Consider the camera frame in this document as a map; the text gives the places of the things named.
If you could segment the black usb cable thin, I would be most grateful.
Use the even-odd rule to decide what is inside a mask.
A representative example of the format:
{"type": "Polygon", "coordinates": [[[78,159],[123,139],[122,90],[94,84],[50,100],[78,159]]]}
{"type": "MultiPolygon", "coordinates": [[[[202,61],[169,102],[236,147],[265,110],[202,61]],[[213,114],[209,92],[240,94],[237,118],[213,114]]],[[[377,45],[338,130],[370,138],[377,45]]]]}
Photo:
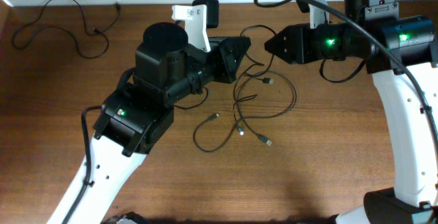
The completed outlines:
{"type": "Polygon", "coordinates": [[[242,74],[237,78],[237,80],[236,80],[236,82],[235,82],[235,85],[234,85],[234,89],[233,89],[233,98],[234,98],[234,101],[235,101],[235,102],[234,102],[234,104],[233,104],[233,116],[234,116],[234,119],[235,119],[235,125],[233,126],[232,130],[230,131],[230,134],[225,138],[224,142],[223,142],[221,145],[219,145],[219,146],[216,147],[215,149],[207,150],[207,149],[202,148],[202,147],[197,143],[197,141],[196,141],[196,133],[197,133],[197,131],[198,131],[198,130],[199,130],[204,124],[206,124],[207,122],[213,121],[214,119],[218,118],[218,117],[219,117],[219,114],[212,114],[208,119],[206,119],[206,120],[204,120],[202,123],[200,123],[200,124],[195,128],[195,130],[194,130],[194,132],[193,132],[193,142],[194,142],[194,145],[195,145],[199,150],[201,150],[202,152],[205,152],[205,153],[213,153],[213,152],[215,152],[215,151],[221,149],[222,147],[224,147],[224,146],[226,145],[226,143],[229,141],[229,139],[231,138],[232,133],[233,133],[236,129],[238,130],[238,132],[239,132],[239,134],[240,134],[241,136],[244,135],[244,130],[242,129],[242,126],[240,125],[240,122],[243,121],[243,122],[245,123],[245,122],[246,122],[246,121],[245,121],[245,118],[244,118],[242,115],[240,115],[240,119],[238,119],[238,118],[236,117],[236,113],[235,113],[235,111],[240,112],[240,104],[241,104],[241,102],[244,102],[244,101],[250,101],[250,100],[254,99],[257,95],[249,95],[249,96],[247,96],[247,97],[240,97],[240,91],[243,89],[245,83],[243,83],[243,84],[240,86],[240,89],[237,89],[237,84],[238,84],[239,80],[240,80],[243,76],[247,77],[248,80],[251,80],[251,79],[257,79],[257,80],[262,81],[262,82],[265,83],[265,84],[266,84],[266,83],[268,83],[268,84],[271,84],[271,83],[272,83],[270,80],[269,80],[268,82],[266,82],[264,79],[260,79],[259,77],[262,76],[262,75],[264,75],[265,73],[268,72],[268,70],[270,69],[270,67],[271,67],[271,65],[272,65],[272,62],[273,62],[274,56],[272,55],[271,60],[270,60],[270,63],[269,63],[269,65],[267,66],[267,68],[266,68],[264,71],[262,71],[262,72],[260,72],[260,73],[255,73],[255,74],[250,74],[250,73],[248,73],[248,70],[250,70],[250,69],[251,69],[252,67],[254,67],[254,66],[264,66],[264,64],[262,64],[262,63],[260,63],[260,62],[258,62],[258,61],[256,61],[256,60],[254,60],[254,59],[252,59],[247,53],[245,53],[245,56],[246,56],[246,57],[247,57],[247,58],[248,58],[253,64],[252,64],[251,66],[249,66],[245,71],[242,72],[242,74]]]}

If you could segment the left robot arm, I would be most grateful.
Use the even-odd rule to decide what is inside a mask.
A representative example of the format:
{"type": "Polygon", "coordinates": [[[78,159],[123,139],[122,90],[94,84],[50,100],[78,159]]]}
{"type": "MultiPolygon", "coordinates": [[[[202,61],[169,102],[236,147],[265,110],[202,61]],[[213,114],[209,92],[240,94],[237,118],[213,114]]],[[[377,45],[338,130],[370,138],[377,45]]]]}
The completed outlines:
{"type": "Polygon", "coordinates": [[[50,218],[51,223],[99,223],[131,174],[174,121],[175,103],[210,82],[230,84],[250,47],[244,36],[210,37],[199,49],[174,23],[143,34],[136,65],[99,106],[86,155],[50,218]]]}

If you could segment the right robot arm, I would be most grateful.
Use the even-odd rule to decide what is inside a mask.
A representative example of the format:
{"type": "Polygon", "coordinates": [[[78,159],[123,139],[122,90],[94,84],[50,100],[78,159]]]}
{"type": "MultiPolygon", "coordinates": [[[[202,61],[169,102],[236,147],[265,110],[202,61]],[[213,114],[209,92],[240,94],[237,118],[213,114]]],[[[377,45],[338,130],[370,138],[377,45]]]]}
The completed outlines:
{"type": "Polygon", "coordinates": [[[354,210],[330,223],[437,222],[437,32],[425,16],[401,18],[396,0],[344,0],[344,12],[326,0],[296,1],[307,24],[290,25],[266,51],[288,64],[361,58],[380,95],[395,180],[368,192],[354,210]]]}

